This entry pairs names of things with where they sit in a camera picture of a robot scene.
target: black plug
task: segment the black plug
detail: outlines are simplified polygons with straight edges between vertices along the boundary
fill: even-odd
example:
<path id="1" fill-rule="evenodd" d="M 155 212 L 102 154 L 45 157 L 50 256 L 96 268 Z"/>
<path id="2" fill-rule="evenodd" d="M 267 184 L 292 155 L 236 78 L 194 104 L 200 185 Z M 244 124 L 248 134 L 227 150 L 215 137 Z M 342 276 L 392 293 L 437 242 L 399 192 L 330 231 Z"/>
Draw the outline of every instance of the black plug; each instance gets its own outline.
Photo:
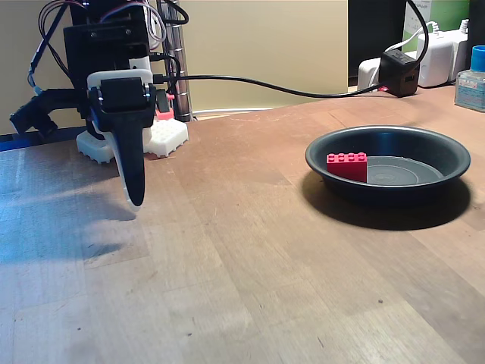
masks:
<path id="1" fill-rule="evenodd" d="M 152 52 L 150 53 L 150 62 L 166 61 L 170 59 L 169 55 L 163 53 Z"/>
<path id="2" fill-rule="evenodd" d="M 394 49 L 380 57 L 379 82 L 387 81 L 388 93 L 397 97 L 411 96 L 418 90 L 419 64 L 415 59 Z"/>

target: white power adapter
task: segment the white power adapter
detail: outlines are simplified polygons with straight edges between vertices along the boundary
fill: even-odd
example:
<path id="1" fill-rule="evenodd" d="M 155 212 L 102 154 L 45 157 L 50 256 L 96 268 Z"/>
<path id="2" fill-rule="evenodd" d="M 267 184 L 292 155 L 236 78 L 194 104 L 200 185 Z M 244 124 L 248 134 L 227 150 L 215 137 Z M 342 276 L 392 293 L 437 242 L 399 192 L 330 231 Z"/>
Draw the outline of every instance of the white power adapter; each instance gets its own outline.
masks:
<path id="1" fill-rule="evenodd" d="M 418 37 L 418 55 L 423 49 L 424 34 L 421 34 Z M 452 41 L 443 32 L 430 33 L 429 46 L 419 69 L 419 86 L 433 87 L 447 82 L 452 60 Z"/>
<path id="2" fill-rule="evenodd" d="M 460 29 L 443 32 L 445 37 L 450 39 L 453 45 L 452 67 L 449 70 L 448 81 L 456 80 L 458 72 L 465 70 L 468 42 L 468 19 L 462 20 Z"/>

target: dark metal pan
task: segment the dark metal pan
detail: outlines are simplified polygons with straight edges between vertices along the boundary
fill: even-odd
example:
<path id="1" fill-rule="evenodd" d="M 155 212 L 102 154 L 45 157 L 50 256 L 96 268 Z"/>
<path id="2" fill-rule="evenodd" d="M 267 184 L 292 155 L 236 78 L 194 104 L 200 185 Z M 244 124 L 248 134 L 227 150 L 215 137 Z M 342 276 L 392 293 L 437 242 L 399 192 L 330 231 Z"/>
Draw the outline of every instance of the dark metal pan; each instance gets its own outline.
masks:
<path id="1" fill-rule="evenodd" d="M 368 182 L 327 171 L 330 153 L 364 152 Z M 410 205 L 439 198 L 470 166 L 468 150 L 456 140 L 414 127 L 366 126 L 338 130 L 316 139 L 306 161 L 335 193 L 370 204 Z"/>

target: beige wall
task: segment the beige wall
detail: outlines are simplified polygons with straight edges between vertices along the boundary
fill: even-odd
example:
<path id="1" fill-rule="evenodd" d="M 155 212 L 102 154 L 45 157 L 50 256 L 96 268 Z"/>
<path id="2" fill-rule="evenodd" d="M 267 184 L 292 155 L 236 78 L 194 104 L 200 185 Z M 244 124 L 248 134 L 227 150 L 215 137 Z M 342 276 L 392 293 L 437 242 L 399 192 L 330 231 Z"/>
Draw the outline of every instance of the beige wall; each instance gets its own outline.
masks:
<path id="1" fill-rule="evenodd" d="M 36 24 L 43 4 L 0 0 L 5 94 L 0 101 L 0 134 L 14 132 L 9 114 L 33 95 L 26 76 L 40 41 Z M 181 4 L 190 15 L 184 31 L 191 74 L 232 74 L 316 93 L 346 90 L 347 0 L 182 0 Z M 62 25 L 67 24 L 69 18 L 64 17 Z M 60 31 L 53 44 L 63 55 Z M 162 72 L 162 65 L 154 71 Z M 37 69 L 36 82 L 42 88 L 69 87 L 48 52 Z M 190 86 L 195 110 L 310 101 L 241 83 L 192 81 Z M 82 124 L 75 111 L 57 111 L 52 118 L 60 127 Z"/>

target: wire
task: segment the wire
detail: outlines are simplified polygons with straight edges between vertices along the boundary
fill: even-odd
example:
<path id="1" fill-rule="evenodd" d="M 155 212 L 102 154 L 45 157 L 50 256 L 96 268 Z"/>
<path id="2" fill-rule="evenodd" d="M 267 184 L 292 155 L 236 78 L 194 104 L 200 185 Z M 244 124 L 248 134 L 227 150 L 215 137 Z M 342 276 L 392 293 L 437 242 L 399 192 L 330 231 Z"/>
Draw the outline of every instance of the wire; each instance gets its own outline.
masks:
<path id="1" fill-rule="evenodd" d="M 418 10 L 418 7 L 412 0 L 406 0 L 406 2 L 409 4 L 413 12 L 416 14 L 416 17 L 419 19 L 419 22 L 421 23 L 421 26 L 423 28 L 426 28 L 426 21 L 423 18 L 423 15 L 421 15 L 421 12 Z M 410 64 L 407 70 L 404 70 L 403 73 L 407 73 L 410 70 L 415 69 L 423 60 L 424 56 L 426 55 L 427 48 L 430 44 L 430 35 L 428 32 L 424 32 L 424 47 L 423 47 L 423 52 L 419 55 L 418 59 Z M 160 83 L 166 83 L 166 82 L 177 82 L 179 80 L 227 80 L 227 81 L 237 81 L 237 82 L 244 82 L 244 83 L 250 83 L 253 85 L 257 86 L 262 86 L 262 87 L 267 87 L 268 89 L 275 89 L 276 91 L 281 91 L 283 93 L 289 93 L 292 95 L 297 95 L 297 96 L 303 96 L 303 97 L 311 97 L 314 99 L 341 99 L 343 97 L 350 97 L 350 96 L 357 96 L 361 95 L 363 93 L 368 93 L 370 91 L 374 91 L 375 89 L 379 89 L 383 86 L 386 86 L 388 82 L 391 80 L 386 80 L 383 82 L 378 83 L 377 85 L 373 85 L 371 87 L 368 87 L 366 89 L 359 89 L 357 91 L 353 91 L 351 93 L 334 93 L 334 94 L 320 94 L 320 93 L 305 93 L 303 91 L 298 91 L 295 89 L 288 89 L 286 87 L 281 87 L 277 85 L 273 85 L 271 83 L 266 83 L 258 80 L 253 80 L 250 78 L 245 78 L 245 77 L 235 77 L 235 76 L 218 76 L 218 75 L 212 75 L 212 74 L 202 74 L 202 75 L 194 75 L 194 76 L 181 76 L 181 77 L 168 77 L 168 76 L 163 76 L 160 74 L 154 74 L 153 75 L 153 83 L 160 84 Z"/>
<path id="2" fill-rule="evenodd" d="M 168 90 L 169 93 L 175 95 L 175 93 L 177 92 L 177 82 L 180 79 L 180 73 L 182 71 L 182 65 L 180 64 L 180 61 L 173 55 L 166 56 L 175 63 L 175 80 L 171 83 L 170 89 Z"/>
<path id="3" fill-rule="evenodd" d="M 182 15 L 182 17 L 183 17 L 182 20 L 179 20 L 179 19 L 164 19 L 164 22 L 166 24 L 185 25 L 185 24 L 189 23 L 189 15 L 187 14 L 187 12 L 185 10 L 183 10 L 179 5 L 175 4 L 171 0 L 164 0 L 164 2 L 167 3 L 168 7 L 175 9 L 175 11 L 180 13 L 180 15 Z M 160 6 L 158 6 L 158 8 L 161 8 L 161 0 L 157 0 L 157 5 L 160 5 Z"/>
<path id="4" fill-rule="evenodd" d="M 45 34 L 45 22 L 47 21 L 47 17 L 55 9 L 62 8 L 64 5 L 75 5 L 75 6 L 79 6 L 79 7 L 83 8 L 83 9 L 86 9 L 79 2 L 76 2 L 74 0 L 54 0 L 54 1 L 49 2 L 46 5 L 44 5 L 42 10 L 39 12 L 38 27 L 39 27 L 40 35 L 42 37 L 42 41 L 48 46 L 49 50 L 52 53 L 52 57 L 54 57 L 54 60 L 58 64 L 59 68 L 62 69 L 62 71 L 66 74 L 67 77 L 70 78 L 69 70 L 65 66 L 64 62 L 61 60 L 61 56 L 59 56 L 59 54 L 55 51 L 54 47 L 52 47 L 52 45 L 49 42 L 50 39 Z M 35 82 L 33 82 L 33 73 L 32 73 L 32 75 L 30 75 L 30 77 L 28 77 L 28 79 L 29 79 L 29 84 L 35 83 Z"/>
<path id="5" fill-rule="evenodd" d="M 438 23 L 436 23 L 434 21 L 428 21 L 426 23 L 426 31 L 427 31 L 427 27 L 430 26 L 430 25 L 433 26 L 433 33 L 437 32 L 439 30 Z M 405 40 L 403 42 L 400 42 L 400 43 L 397 43 L 395 45 L 390 46 L 388 49 L 386 49 L 385 52 L 392 51 L 394 49 L 401 48 L 401 47 L 405 46 L 406 44 L 408 44 L 409 42 L 411 42 L 414 38 L 416 38 L 416 36 L 418 36 L 419 34 L 421 34 L 423 31 L 424 31 L 423 27 L 419 28 L 407 40 Z M 374 81 L 375 81 L 376 76 L 377 76 L 377 72 L 379 72 L 379 66 L 377 66 L 376 69 L 374 70 L 374 72 L 372 73 L 371 79 L 369 81 L 369 86 L 372 86 L 374 84 Z"/>
<path id="6" fill-rule="evenodd" d="M 146 3 L 148 6 L 151 7 L 149 0 L 142 0 L 142 1 L 144 3 Z M 148 30 L 148 34 L 149 34 L 150 38 L 153 41 L 155 41 L 154 43 L 150 43 L 150 50 L 155 51 L 161 45 L 161 43 L 164 40 L 160 36 L 158 36 L 158 34 L 156 33 L 156 29 L 159 29 L 160 30 L 159 33 L 161 35 L 163 35 L 162 27 L 165 28 L 165 32 L 167 32 L 167 27 L 165 26 L 163 21 L 160 23 L 161 17 L 158 20 L 152 20 L 152 14 L 154 13 L 154 11 L 157 11 L 156 9 L 154 9 L 154 8 L 153 8 L 153 10 L 147 10 L 147 9 L 148 8 L 143 9 L 145 11 L 145 15 L 146 15 L 146 18 L 147 18 L 146 29 Z"/>
<path id="7" fill-rule="evenodd" d="M 62 5 L 58 13 L 55 15 L 55 19 L 52 21 L 52 24 L 49 27 L 49 30 L 45 36 L 48 41 L 51 40 L 52 35 L 54 34 L 56 28 L 59 25 L 59 22 L 61 21 L 61 18 L 63 17 L 65 11 L 67 10 L 67 6 L 68 6 L 67 4 Z M 47 43 L 46 41 L 44 41 L 44 39 L 42 39 L 42 41 L 39 44 L 39 47 L 37 47 L 36 53 L 32 57 L 32 61 L 30 61 L 30 69 L 27 75 L 27 82 L 31 87 L 36 87 L 36 82 L 33 79 L 33 74 L 35 73 L 36 68 L 39 65 L 40 59 L 42 58 L 42 55 L 44 54 L 46 47 L 47 47 Z"/>

